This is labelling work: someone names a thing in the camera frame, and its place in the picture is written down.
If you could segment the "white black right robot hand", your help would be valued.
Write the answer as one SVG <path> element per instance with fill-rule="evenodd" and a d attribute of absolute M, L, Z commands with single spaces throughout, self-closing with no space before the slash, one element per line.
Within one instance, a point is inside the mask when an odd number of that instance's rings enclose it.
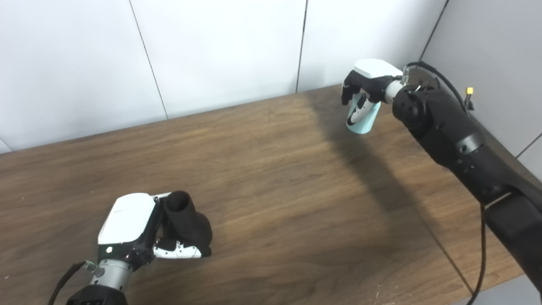
<path fill-rule="evenodd" d="M 406 81 L 404 72 L 377 58 L 358 60 L 341 85 L 341 104 L 350 106 L 347 127 L 368 133 L 382 104 L 393 104 Z"/>

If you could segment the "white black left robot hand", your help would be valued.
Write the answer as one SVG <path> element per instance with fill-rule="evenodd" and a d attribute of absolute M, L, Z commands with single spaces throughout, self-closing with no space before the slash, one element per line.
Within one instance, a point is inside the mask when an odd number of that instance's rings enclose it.
<path fill-rule="evenodd" d="M 132 193 L 116 199 L 97 237 L 97 261 L 138 270 L 154 259 L 210 257 L 213 232 L 185 191 Z"/>

